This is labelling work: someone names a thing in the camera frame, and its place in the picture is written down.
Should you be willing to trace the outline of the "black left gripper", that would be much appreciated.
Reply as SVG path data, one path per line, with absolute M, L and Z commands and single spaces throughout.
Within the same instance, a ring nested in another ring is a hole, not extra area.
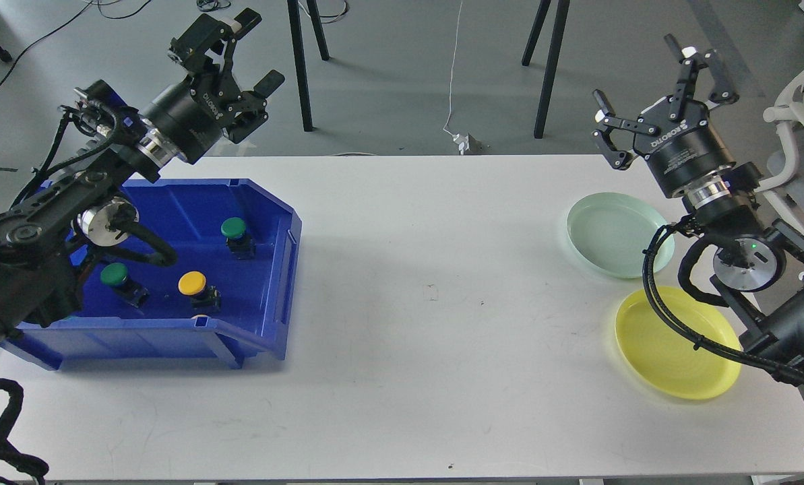
M 196 163 L 221 138 L 241 143 L 268 120 L 268 98 L 284 83 L 284 75 L 270 70 L 247 91 L 233 77 L 233 49 L 261 21 L 250 8 L 232 19 L 202 13 L 171 40 L 168 57 L 187 75 L 156 96 L 142 116 L 173 143 L 184 162 Z M 214 62 L 209 52 L 221 55 L 222 62 Z

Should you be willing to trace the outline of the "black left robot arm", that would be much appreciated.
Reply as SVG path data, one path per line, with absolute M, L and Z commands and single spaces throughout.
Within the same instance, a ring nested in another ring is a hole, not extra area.
M 0 343 L 21 337 L 20 323 L 47 327 L 81 310 L 82 288 L 105 257 L 177 262 L 173 246 L 140 224 L 121 187 L 135 174 L 153 183 L 171 160 L 194 164 L 221 138 L 242 142 L 267 121 L 267 99 L 284 75 L 271 70 L 247 91 L 233 77 L 236 46 L 261 20 L 249 8 L 231 20 L 199 15 L 168 49 L 186 76 L 143 110 L 102 80 L 78 90 L 61 126 L 75 124 L 94 145 L 54 164 L 54 142 L 0 213 Z

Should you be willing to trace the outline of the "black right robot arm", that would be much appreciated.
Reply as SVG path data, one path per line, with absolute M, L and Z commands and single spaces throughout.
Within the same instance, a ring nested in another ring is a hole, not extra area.
M 729 361 L 764 370 L 775 381 L 804 386 L 804 228 L 775 188 L 796 175 L 794 126 L 804 129 L 804 69 L 764 111 L 774 123 L 784 166 L 766 179 L 750 163 L 737 165 L 710 123 L 713 108 L 738 101 L 718 53 L 664 42 L 680 64 L 672 93 L 635 119 L 620 119 L 599 90 L 596 146 L 615 170 L 643 159 L 665 197 L 678 197 L 687 214 L 658 229 L 643 251 L 643 291 L 673 331 Z M 664 303 L 654 281 L 654 258 L 672 234 L 693 237 L 680 262 L 679 285 L 694 300 L 731 308 L 746 331 L 741 349 L 717 344 L 690 329 Z

